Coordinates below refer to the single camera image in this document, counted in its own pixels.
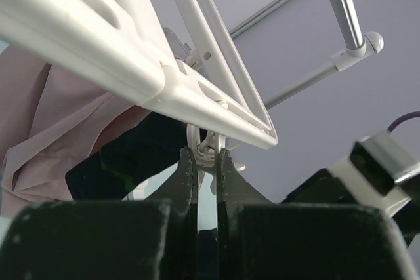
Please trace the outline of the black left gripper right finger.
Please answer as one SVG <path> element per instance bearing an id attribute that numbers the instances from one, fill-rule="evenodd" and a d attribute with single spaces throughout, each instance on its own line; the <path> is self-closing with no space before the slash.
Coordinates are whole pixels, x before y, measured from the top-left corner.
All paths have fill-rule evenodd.
<path id="1" fill-rule="evenodd" d="M 216 160 L 219 279 L 412 279 L 398 226 L 356 204 L 270 202 Z"/>

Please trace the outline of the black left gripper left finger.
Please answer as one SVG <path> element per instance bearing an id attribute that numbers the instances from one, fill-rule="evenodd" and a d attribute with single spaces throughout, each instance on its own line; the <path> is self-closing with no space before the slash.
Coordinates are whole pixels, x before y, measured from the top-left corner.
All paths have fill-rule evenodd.
<path id="1" fill-rule="evenodd" d="M 194 279 L 198 172 L 176 171 L 142 201 L 36 203 L 1 244 L 2 279 Z"/>

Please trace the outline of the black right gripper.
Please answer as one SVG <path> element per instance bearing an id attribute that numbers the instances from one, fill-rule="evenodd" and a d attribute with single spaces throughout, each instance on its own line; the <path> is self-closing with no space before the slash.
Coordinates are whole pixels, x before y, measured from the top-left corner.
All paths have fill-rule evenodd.
<path id="1" fill-rule="evenodd" d="M 327 169 L 320 169 L 293 190 L 282 203 L 355 204 L 354 198 L 343 182 Z M 410 201 L 394 216 L 407 246 L 419 234 L 419 206 Z"/>

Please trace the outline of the navy Santa sock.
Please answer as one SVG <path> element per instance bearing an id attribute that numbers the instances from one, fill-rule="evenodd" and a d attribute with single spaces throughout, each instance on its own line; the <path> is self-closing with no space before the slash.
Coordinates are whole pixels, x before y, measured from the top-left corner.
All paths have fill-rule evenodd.
<path id="1" fill-rule="evenodd" d="M 179 161 L 181 149 L 187 146 L 186 129 L 186 123 L 149 114 L 66 173 L 72 199 L 122 200 Z"/>

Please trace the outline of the white hanger clip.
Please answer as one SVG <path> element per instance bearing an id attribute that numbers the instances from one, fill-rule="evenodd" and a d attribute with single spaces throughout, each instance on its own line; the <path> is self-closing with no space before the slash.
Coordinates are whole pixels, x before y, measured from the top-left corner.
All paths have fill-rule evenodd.
<path id="1" fill-rule="evenodd" d="M 200 138 L 200 128 L 187 124 L 186 137 L 188 147 L 191 149 L 198 169 L 215 175 L 217 156 L 221 149 L 226 147 L 226 137 L 211 131 L 203 141 Z"/>

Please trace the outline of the white plastic clip hanger frame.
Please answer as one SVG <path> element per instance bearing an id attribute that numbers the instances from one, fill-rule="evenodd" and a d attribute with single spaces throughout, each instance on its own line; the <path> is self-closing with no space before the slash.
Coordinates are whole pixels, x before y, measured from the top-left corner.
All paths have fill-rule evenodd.
<path id="1" fill-rule="evenodd" d="M 275 128 L 197 0 L 177 6 L 207 77 L 177 60 L 151 0 L 1 0 L 1 37 L 143 108 L 268 149 Z"/>

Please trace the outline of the metal drying rack stand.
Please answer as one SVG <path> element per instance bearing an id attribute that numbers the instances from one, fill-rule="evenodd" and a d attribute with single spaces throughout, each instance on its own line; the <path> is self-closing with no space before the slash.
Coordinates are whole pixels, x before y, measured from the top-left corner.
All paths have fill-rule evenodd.
<path id="1" fill-rule="evenodd" d="M 375 31 L 362 33 L 353 0 L 329 0 L 339 25 L 345 48 L 331 56 L 323 66 L 290 84 L 278 94 L 265 101 L 270 109 L 292 96 L 304 91 L 326 77 L 342 72 L 373 54 L 379 54 L 384 47 L 382 35 Z"/>

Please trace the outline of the pink cloth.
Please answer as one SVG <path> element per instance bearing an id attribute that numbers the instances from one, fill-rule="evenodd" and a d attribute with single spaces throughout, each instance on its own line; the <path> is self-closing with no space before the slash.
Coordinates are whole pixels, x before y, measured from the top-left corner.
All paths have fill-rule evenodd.
<path id="1" fill-rule="evenodd" d="M 9 45 L 1 53 L 1 215 L 69 201 L 66 173 L 137 126 L 144 108 Z"/>

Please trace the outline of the grey translucent plastic bin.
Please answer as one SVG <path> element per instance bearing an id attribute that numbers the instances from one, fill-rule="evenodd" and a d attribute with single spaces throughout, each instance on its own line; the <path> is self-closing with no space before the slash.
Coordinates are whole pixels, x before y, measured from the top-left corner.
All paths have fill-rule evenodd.
<path id="1" fill-rule="evenodd" d="M 164 27 L 163 32 L 176 59 L 186 62 L 189 66 L 197 62 L 194 50 L 187 43 L 183 43 L 172 29 Z"/>

